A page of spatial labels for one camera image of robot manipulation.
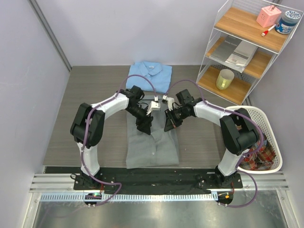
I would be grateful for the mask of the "light blue shirt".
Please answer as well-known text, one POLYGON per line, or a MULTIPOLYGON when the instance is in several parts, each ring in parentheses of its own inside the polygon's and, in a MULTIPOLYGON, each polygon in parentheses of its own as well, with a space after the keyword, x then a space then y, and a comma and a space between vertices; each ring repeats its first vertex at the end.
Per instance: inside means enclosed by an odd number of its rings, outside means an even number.
MULTIPOLYGON (((131 75, 141 75, 147 78, 157 93, 164 94, 169 89, 171 83, 172 66, 157 62, 135 62, 129 69, 128 76, 131 75)), ((140 87, 143 91, 153 92, 151 85, 145 79, 138 76, 127 79, 126 88, 131 89, 133 86, 140 87)))

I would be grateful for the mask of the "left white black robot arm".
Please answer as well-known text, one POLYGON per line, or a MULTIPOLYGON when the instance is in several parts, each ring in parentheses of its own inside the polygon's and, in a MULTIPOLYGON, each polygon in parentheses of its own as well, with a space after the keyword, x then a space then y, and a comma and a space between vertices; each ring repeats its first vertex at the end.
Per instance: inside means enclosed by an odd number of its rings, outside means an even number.
POLYGON ((144 92, 137 86, 120 89, 110 98, 97 104, 82 103, 73 120, 70 133, 80 151, 81 171, 85 185, 97 189, 102 183, 97 175, 100 171, 97 146, 102 139, 105 120, 119 111, 126 110, 136 118, 137 130, 151 134, 153 117, 148 108, 142 108, 138 102, 144 98, 144 92))

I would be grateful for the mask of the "grey long sleeve shirt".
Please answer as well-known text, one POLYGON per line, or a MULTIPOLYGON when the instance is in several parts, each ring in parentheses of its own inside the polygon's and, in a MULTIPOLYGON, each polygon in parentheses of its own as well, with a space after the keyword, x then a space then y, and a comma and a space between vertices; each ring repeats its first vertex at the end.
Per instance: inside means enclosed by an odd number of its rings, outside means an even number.
POLYGON ((171 166, 179 164, 179 143, 176 130, 164 131, 166 104, 159 111, 152 112, 151 134, 136 129, 136 118, 126 114, 128 150, 126 167, 128 169, 171 166))

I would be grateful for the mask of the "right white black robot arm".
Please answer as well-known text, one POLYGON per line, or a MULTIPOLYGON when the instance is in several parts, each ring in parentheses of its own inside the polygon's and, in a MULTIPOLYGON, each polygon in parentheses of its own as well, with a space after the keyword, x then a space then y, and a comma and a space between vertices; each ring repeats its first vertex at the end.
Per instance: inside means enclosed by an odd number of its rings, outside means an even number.
POLYGON ((249 152, 263 136, 258 125, 251 120, 244 108, 235 111, 213 105, 203 98, 195 99, 187 89, 176 94, 179 104, 174 107, 174 98, 164 95, 162 101, 168 105, 165 110, 164 131, 181 126, 183 120, 193 116, 208 120, 221 129, 225 145, 224 155, 215 167, 214 181, 217 186, 228 186, 237 173, 241 157, 249 152))

